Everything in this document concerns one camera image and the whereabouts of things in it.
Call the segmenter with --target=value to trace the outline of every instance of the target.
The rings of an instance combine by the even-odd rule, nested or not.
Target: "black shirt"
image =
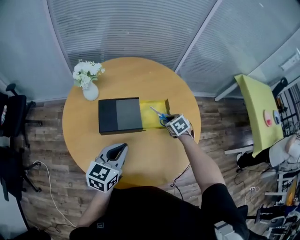
[[[89,227],[79,227],[70,240],[122,238],[216,239],[214,224],[233,226],[248,239],[246,222],[224,184],[215,184],[202,195],[202,209],[157,187],[114,189],[103,217]]]

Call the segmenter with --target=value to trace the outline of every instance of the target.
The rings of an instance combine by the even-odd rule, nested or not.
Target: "table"
[[[182,113],[192,123],[195,141],[200,139],[200,112],[187,84],[169,68],[143,58],[118,58],[103,62],[105,73],[94,81],[99,89],[95,101],[87,101],[81,88],[73,87],[66,100],[62,129],[67,148],[86,172],[100,151],[115,143],[127,143],[129,150],[118,188],[159,186],[172,181],[188,165],[178,139],[166,129],[138,133],[100,135],[98,100],[139,97],[140,100],[168,99],[170,113]]]
[[[253,135],[253,154],[255,156],[262,150],[271,147],[274,143],[283,138],[281,124],[276,125],[273,119],[273,110],[277,110],[275,99],[271,88],[257,80],[245,75],[235,76],[245,100],[249,115],[250,126]],[[263,118],[263,111],[267,110],[272,116],[272,126],[268,127]],[[238,149],[236,152],[251,150],[249,147]]]

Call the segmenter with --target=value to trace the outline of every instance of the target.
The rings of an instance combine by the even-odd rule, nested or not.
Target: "scissors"
[[[167,114],[163,114],[160,113],[159,111],[157,111],[154,107],[150,106],[150,108],[159,116],[159,122],[160,124],[165,127],[166,123],[169,122],[169,120],[167,119]]]

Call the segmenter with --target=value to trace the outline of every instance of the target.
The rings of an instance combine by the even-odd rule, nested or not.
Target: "black cable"
[[[56,230],[58,233],[61,233],[61,230],[58,228],[59,225],[64,225],[64,226],[69,226],[69,227],[72,227],[72,228],[76,228],[76,227],[74,227],[74,226],[72,226],[72,225],[63,224],[63,223],[60,224],[60,223],[59,223],[59,224],[57,224],[56,226],[50,226],[50,227],[47,227],[45,230],[47,230],[47,229],[53,227],[53,228],[55,228],[55,230]]]
[[[177,188],[177,190],[179,191],[179,193],[180,193],[180,195],[181,195],[181,199],[182,199],[182,200],[183,200],[182,193],[181,193],[181,191],[179,190],[179,188],[176,186],[175,183],[176,183],[176,180],[177,180],[178,178],[180,178],[183,174],[186,173],[186,171],[188,170],[188,168],[189,168],[190,166],[191,166],[191,164],[187,165],[187,168],[182,172],[182,174],[180,174],[177,178],[175,178],[173,184],[170,185],[170,187],[175,187],[175,188]]]
[[[244,192],[245,192],[245,198],[246,198],[246,184],[245,184],[245,182],[244,182],[244,181],[240,181],[239,183],[236,182],[236,178],[238,177],[238,175],[239,175],[240,173],[241,173],[241,172],[239,172],[238,174],[235,175],[234,183],[235,183],[235,185],[239,185],[239,184],[241,184],[241,183],[244,184]]]

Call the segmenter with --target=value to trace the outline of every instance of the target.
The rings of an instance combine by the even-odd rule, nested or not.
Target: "white vase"
[[[82,90],[84,97],[89,101],[94,101],[99,96],[99,90],[93,82],[90,82],[89,86]]]

